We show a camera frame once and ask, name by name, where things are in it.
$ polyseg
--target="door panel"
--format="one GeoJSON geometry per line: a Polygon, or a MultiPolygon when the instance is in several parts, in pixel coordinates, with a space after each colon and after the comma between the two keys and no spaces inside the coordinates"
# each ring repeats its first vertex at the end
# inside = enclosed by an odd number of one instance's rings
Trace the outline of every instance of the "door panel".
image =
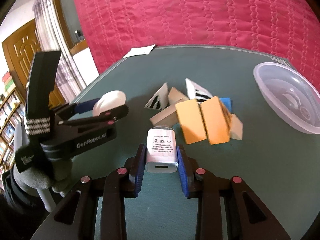
{"type": "MultiPolygon", "coordinates": [[[[41,51],[36,33],[36,22],[31,20],[12,33],[2,42],[5,59],[9,70],[16,73],[19,80],[14,80],[16,86],[26,89],[32,64],[37,51],[41,51]]],[[[55,107],[65,102],[59,89],[55,86],[49,96],[49,106],[55,107]]]]}

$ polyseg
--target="clear plastic bowl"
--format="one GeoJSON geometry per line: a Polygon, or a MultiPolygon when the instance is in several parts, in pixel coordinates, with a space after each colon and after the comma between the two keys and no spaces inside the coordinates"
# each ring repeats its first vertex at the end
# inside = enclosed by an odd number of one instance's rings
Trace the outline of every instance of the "clear plastic bowl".
{"type": "Polygon", "coordinates": [[[320,94],[293,69],[264,62],[255,66],[254,78],[271,108],[290,126],[320,134],[320,94]]]}

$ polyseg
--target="wooden block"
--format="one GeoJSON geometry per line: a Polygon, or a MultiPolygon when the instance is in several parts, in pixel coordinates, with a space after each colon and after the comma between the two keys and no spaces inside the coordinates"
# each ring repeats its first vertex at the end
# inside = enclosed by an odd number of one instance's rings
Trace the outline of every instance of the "wooden block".
{"type": "Polygon", "coordinates": [[[230,137],[236,140],[242,140],[242,133],[243,133],[243,124],[236,117],[235,114],[231,115],[231,128],[230,128],[230,137]]]}
{"type": "Polygon", "coordinates": [[[180,99],[183,99],[183,101],[189,100],[189,98],[186,95],[181,93],[175,87],[172,87],[168,95],[169,104],[174,105],[180,99]]]}
{"type": "MultiPolygon", "coordinates": [[[[176,103],[183,102],[183,99],[178,100],[176,103]]],[[[150,118],[150,121],[153,126],[164,125],[168,127],[174,126],[179,122],[175,104],[168,106],[155,116],[150,118]]]]}
{"type": "Polygon", "coordinates": [[[210,98],[200,104],[204,125],[210,144],[230,141],[231,115],[218,97],[210,98]]]}
{"type": "Polygon", "coordinates": [[[207,136],[197,100],[177,103],[175,107],[186,144],[205,140],[207,136]]]}

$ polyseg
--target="wall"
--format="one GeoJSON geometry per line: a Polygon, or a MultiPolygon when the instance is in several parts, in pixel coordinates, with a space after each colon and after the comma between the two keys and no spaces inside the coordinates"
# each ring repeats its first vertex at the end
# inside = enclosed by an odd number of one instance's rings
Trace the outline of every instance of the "wall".
{"type": "MultiPolygon", "coordinates": [[[[0,43],[27,22],[34,19],[32,11],[34,0],[16,0],[0,26],[0,43]]],[[[0,45],[0,78],[9,70],[0,45]]]]}
{"type": "Polygon", "coordinates": [[[87,86],[99,76],[89,48],[75,54],[73,59],[87,86]]]}

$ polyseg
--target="black clamp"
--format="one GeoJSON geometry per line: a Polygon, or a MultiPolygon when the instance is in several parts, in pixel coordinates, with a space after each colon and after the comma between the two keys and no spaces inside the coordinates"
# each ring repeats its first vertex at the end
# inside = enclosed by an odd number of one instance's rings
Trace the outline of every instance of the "black clamp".
{"type": "MultiPolygon", "coordinates": [[[[220,197],[224,197],[228,239],[290,240],[278,220],[240,178],[216,177],[177,147],[179,176],[187,198],[199,198],[196,240],[222,240],[220,197]]],[[[100,240],[126,240],[124,198],[136,198],[145,170],[146,146],[107,177],[84,176],[45,219],[31,240],[94,239],[98,198],[103,196],[100,240]]]]}
{"type": "Polygon", "coordinates": [[[67,103],[50,109],[50,92],[61,51],[37,52],[29,77],[23,137],[28,139],[15,152],[19,172],[33,166],[53,178],[51,162],[72,158],[116,138],[115,122],[128,114],[126,105],[100,113],[99,116],[69,120],[93,109],[99,100],[67,103]]]}

